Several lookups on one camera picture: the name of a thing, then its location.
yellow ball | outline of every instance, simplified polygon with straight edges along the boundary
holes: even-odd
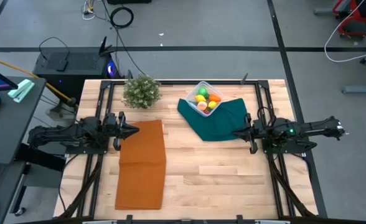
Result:
[[[204,110],[207,109],[207,103],[204,102],[204,101],[201,101],[200,103],[198,103],[197,107],[198,107],[199,110],[204,111]]]
[[[211,102],[209,102],[208,107],[210,109],[214,109],[216,107],[216,105],[218,105],[218,103],[216,103],[215,101],[211,101]]]
[[[197,96],[195,96],[195,100],[197,100],[197,102],[203,102],[203,101],[205,102],[205,101],[207,101],[203,95],[197,95]]]

clear plastic box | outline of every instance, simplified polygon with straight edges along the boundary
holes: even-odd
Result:
[[[218,102],[216,107],[209,114],[204,113],[202,110],[198,109],[197,105],[193,104],[193,102],[197,102],[197,100],[195,100],[195,96],[197,96],[198,90],[202,87],[207,90],[208,94],[214,94],[220,98],[220,102]],[[205,81],[201,81],[184,99],[189,104],[189,106],[196,110],[196,112],[200,113],[204,117],[208,117],[219,107],[224,98],[225,96],[221,92],[217,91],[212,85],[209,85]]]

white wire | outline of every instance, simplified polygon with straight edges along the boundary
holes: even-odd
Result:
[[[340,22],[340,24],[337,26],[337,28],[335,28],[335,30],[332,32],[330,38],[328,38],[326,44],[324,45],[324,52],[326,53],[326,56],[327,58],[332,61],[332,62],[349,62],[351,60],[355,60],[355,59],[359,59],[359,58],[363,58],[363,57],[366,57],[366,54],[365,55],[361,55],[361,56],[357,56],[357,57],[354,57],[354,58],[349,58],[349,59],[345,59],[345,60],[334,60],[332,58],[330,58],[330,56],[328,56],[328,53],[327,53],[327,44],[330,42],[332,36],[335,34],[335,32],[337,31],[337,29],[340,27],[340,25],[342,23],[344,23],[364,2],[365,0],[363,0],[350,14],[349,16],[347,16],[342,22]]]
[[[91,17],[91,18],[85,18],[85,14],[84,14],[84,12],[86,11],[86,6],[88,6],[88,12],[90,13],[90,14],[93,14],[93,16]],[[88,5],[88,1],[87,0],[85,0],[85,3],[83,4],[83,6],[81,7],[81,10],[82,10],[82,8],[83,8],[83,11],[82,11],[82,19],[83,20],[86,20],[86,21],[88,21],[88,20],[91,20],[91,19],[93,19],[93,18],[95,18],[96,17],[96,14],[95,14],[95,12],[93,12],[92,10],[90,10],[89,9],[89,5]]]

gray floor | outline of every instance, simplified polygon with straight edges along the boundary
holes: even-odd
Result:
[[[323,47],[338,22],[334,17],[315,16],[315,7],[335,1],[273,0],[286,47]],[[82,20],[82,0],[9,0],[0,16],[0,47],[37,47],[50,36],[68,46],[97,46],[104,35],[115,40],[115,32],[102,20]],[[264,0],[154,0],[151,4],[127,5],[135,13],[132,26],[121,30],[127,46],[262,46],[276,47],[269,9]],[[95,11],[104,17],[101,2]],[[57,41],[47,47],[61,46]],[[366,39],[342,40],[337,35],[331,47],[363,47]],[[32,53],[0,53],[0,59],[32,70],[38,56]],[[362,53],[333,53],[343,59]],[[131,52],[135,62],[156,78],[286,78],[279,52],[190,51]],[[121,71],[138,70],[127,54],[118,53]],[[340,142],[314,138],[313,150],[322,194],[331,218],[366,220],[366,95],[343,95],[344,85],[366,85],[366,66],[353,61],[332,63],[324,53],[288,52],[300,104],[306,121],[334,115],[350,133]],[[23,75],[0,65],[5,75]],[[44,93],[56,100],[49,91]],[[56,125],[40,103],[35,116]],[[30,128],[43,125],[33,119]],[[29,188],[22,205],[25,215],[8,216],[5,223],[48,219],[57,191]]]

orange towel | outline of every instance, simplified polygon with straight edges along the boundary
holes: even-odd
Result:
[[[166,170],[162,121],[141,121],[133,126],[140,131],[121,142],[115,209],[160,209]]]

